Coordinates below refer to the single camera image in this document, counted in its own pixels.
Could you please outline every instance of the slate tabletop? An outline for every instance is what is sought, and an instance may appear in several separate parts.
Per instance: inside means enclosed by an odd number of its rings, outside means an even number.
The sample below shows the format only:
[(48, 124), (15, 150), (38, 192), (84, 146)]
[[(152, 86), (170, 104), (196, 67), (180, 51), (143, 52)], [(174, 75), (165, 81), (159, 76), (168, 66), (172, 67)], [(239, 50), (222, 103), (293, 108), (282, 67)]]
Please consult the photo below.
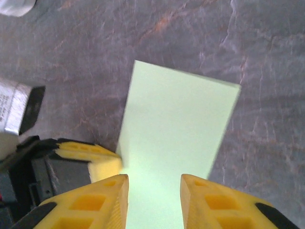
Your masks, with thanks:
[(136, 59), (239, 83), (210, 179), (305, 228), (305, 1), (38, 0), (0, 15), (0, 75), (47, 86), (26, 135), (114, 151)]

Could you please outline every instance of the light green paper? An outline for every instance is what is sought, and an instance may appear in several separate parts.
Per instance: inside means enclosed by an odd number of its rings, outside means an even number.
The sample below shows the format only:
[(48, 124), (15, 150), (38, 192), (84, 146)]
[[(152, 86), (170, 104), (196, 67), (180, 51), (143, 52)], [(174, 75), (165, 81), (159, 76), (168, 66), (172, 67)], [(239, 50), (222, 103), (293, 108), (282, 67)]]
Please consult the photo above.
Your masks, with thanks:
[(207, 178), (240, 92), (135, 61), (118, 142), (129, 175), (127, 229), (182, 229), (180, 178)]

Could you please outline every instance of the green rectangular sheet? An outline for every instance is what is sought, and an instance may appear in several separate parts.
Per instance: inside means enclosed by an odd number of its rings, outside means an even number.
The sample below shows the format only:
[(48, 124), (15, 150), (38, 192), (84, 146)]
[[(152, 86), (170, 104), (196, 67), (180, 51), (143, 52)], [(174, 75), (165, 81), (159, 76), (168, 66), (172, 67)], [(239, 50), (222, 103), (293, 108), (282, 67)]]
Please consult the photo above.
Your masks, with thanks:
[(207, 178), (237, 84), (135, 61), (117, 153), (129, 175), (127, 229), (182, 229), (180, 178)]

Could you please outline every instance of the white label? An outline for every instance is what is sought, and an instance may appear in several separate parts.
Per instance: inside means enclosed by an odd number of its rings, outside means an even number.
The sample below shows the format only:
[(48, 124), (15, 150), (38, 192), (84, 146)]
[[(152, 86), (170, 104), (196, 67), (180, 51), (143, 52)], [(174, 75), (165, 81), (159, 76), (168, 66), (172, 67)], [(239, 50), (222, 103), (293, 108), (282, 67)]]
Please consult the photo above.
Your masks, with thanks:
[(0, 131), (4, 132), (5, 123), (9, 115), (10, 104), (14, 91), (0, 85)]

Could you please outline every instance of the yellow plastic part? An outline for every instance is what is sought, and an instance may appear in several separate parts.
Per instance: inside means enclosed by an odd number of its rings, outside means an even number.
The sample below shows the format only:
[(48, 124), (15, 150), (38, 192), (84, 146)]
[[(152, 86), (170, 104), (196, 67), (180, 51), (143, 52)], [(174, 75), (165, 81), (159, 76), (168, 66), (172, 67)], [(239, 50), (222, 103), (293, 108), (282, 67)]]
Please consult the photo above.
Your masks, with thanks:
[(180, 198), (185, 229), (276, 229), (254, 205), (263, 199), (183, 174)]
[(41, 205), (57, 206), (35, 229), (123, 229), (126, 226), (129, 181), (127, 175), (77, 188)]
[(65, 142), (55, 152), (66, 159), (91, 161), (88, 171), (92, 183), (118, 175), (122, 169), (120, 156), (99, 145)]
[(99, 162), (89, 163), (88, 171), (92, 183), (119, 174), (122, 160), (119, 157), (105, 156)]

